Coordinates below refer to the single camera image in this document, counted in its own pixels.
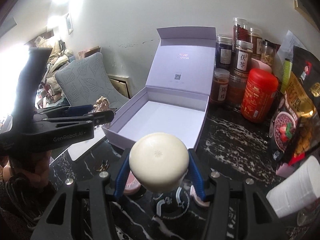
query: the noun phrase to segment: dried fruit bag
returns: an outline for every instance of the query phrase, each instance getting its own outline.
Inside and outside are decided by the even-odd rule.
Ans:
[[[292,71],[269,128],[273,168],[288,163],[320,141],[320,62],[309,51],[293,48]]]

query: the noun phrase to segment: purple box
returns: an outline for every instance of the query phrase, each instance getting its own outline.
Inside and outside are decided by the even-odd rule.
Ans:
[[[157,30],[161,40],[146,86],[103,130],[121,149],[154,132],[175,135],[187,148],[196,149],[211,92],[216,31],[196,26]]]

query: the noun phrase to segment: box lid flap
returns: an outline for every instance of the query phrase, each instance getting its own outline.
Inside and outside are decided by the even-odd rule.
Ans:
[[[215,28],[184,26],[157,30],[161,40],[146,86],[210,95]]]

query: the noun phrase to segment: red bottle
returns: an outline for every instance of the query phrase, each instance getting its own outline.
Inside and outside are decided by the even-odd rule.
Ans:
[[[265,70],[250,70],[241,104],[242,115],[251,122],[263,122],[275,98],[278,79]]]

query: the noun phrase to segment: black marble table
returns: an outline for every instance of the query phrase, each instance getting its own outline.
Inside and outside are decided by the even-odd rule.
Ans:
[[[255,183],[267,192],[283,179],[275,175],[267,155],[268,122],[253,124],[244,119],[237,109],[227,106],[210,108],[204,129],[196,150],[199,159],[212,170],[219,171],[228,179],[243,181],[253,178]],[[51,164],[50,181],[59,189],[67,178],[76,181],[92,178],[98,173],[102,160],[112,165],[121,156],[105,139],[91,151],[73,162],[68,151],[62,153]],[[185,179],[183,188],[189,190],[191,183]],[[166,240],[201,238],[207,209],[197,206],[190,198],[188,211],[179,219],[162,220],[154,216],[150,206],[152,193],[146,192],[140,198],[123,196],[111,204],[119,239]],[[229,222],[226,239],[234,239],[236,212],[235,203],[230,200]],[[90,230],[89,205],[84,206],[85,237],[92,239]],[[290,240],[298,240],[308,227],[287,226]]]

